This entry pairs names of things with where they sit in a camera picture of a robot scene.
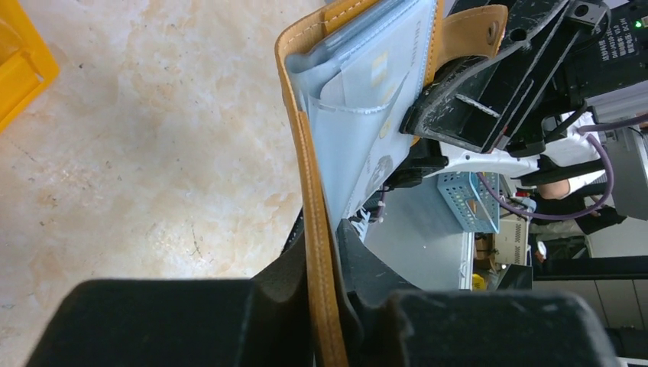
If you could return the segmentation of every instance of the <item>white sleeve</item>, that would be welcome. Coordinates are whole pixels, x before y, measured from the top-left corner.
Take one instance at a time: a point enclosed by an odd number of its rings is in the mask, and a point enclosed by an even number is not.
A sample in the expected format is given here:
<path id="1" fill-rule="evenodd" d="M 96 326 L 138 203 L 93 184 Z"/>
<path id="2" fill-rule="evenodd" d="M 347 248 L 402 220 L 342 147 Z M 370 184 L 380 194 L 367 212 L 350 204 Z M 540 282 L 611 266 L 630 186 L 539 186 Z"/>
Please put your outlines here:
<path id="1" fill-rule="evenodd" d="M 581 187 L 591 184 L 592 182 L 596 181 L 599 177 L 603 176 L 604 173 L 605 170 L 601 170 L 601 171 L 592 172 L 590 174 L 583 174 L 581 176 L 576 176 L 567 179 L 567 181 L 569 182 L 569 193 L 561 197 L 560 199 L 564 199 L 567 196 L 574 193 L 575 191 L 578 191 L 578 189 L 580 189 Z"/>

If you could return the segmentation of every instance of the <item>tan leather wallet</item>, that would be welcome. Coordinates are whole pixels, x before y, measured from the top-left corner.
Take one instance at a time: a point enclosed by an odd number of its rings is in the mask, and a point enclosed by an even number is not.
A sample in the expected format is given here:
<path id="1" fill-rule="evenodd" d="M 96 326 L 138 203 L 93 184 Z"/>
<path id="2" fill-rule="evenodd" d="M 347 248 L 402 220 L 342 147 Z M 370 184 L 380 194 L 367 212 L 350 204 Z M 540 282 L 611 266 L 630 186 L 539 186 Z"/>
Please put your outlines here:
<path id="1" fill-rule="evenodd" d="M 338 0 L 300 19 L 281 33 L 275 44 L 275 56 L 283 102 L 293 133 L 303 196 L 303 220 L 306 236 L 306 276 L 310 318 L 318 362 L 326 366 L 347 366 L 342 335 L 341 312 L 349 305 L 342 302 L 342 276 L 338 249 L 326 213 L 315 148 L 308 116 L 297 108 L 284 61 L 287 55 L 307 53 L 315 44 L 348 23 L 378 0 Z M 436 71 L 458 57 L 494 57 L 499 49 L 508 10 L 502 5 L 473 8 L 442 19 L 443 0 L 437 0 L 425 85 Z"/>

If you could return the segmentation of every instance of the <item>black metal bracket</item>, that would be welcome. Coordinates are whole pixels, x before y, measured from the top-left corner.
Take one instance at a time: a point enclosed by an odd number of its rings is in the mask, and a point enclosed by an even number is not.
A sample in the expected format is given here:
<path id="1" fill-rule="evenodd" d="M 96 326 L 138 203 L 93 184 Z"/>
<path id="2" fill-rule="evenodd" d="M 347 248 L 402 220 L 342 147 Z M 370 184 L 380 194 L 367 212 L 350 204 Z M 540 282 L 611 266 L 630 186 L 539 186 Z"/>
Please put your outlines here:
<path id="1" fill-rule="evenodd" d="M 456 60 L 440 70 L 403 120 L 402 132 L 478 153 L 506 146 L 575 40 L 591 32 L 607 9 L 579 0 L 504 5 L 509 21 L 500 53 L 491 60 Z"/>
<path id="2" fill-rule="evenodd" d="M 550 184 L 566 180 L 568 178 L 581 176 L 583 174 L 590 174 L 592 172 L 600 171 L 603 169 L 603 162 L 601 159 L 596 161 L 589 161 L 580 164 L 573 164 L 568 167 L 554 167 L 551 169 L 544 169 L 522 177 L 518 177 L 523 186 L 537 186 Z"/>
<path id="3" fill-rule="evenodd" d="M 410 149 L 400 166 L 387 178 L 384 186 L 388 190 L 415 187 L 423 178 L 448 165 L 448 158 L 441 153 L 438 141 L 421 139 Z"/>

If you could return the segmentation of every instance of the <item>blue mesh basket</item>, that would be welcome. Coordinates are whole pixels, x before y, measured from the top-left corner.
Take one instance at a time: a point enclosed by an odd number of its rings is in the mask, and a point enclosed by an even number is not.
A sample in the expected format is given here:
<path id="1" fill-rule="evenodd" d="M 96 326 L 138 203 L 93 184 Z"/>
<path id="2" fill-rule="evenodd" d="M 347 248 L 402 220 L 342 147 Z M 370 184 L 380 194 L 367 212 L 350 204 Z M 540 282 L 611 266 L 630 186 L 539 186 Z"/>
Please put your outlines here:
<path id="1" fill-rule="evenodd" d="M 499 193 L 499 175 L 486 173 L 484 176 L 495 192 Z M 466 232 L 500 232 L 500 205 L 486 190 L 477 174 L 440 174 L 437 188 Z"/>

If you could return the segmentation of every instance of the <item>light blue card holder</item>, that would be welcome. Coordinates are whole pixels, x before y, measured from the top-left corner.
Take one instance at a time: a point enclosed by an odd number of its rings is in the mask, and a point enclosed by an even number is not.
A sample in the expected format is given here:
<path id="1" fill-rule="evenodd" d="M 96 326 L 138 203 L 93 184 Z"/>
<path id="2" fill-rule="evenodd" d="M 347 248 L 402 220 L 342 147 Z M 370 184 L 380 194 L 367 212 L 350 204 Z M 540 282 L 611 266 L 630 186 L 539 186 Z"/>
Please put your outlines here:
<path id="1" fill-rule="evenodd" d="M 334 227 L 407 156 L 412 137 L 398 126 L 423 88 L 435 12 L 436 0 L 379 2 L 286 60 Z"/>

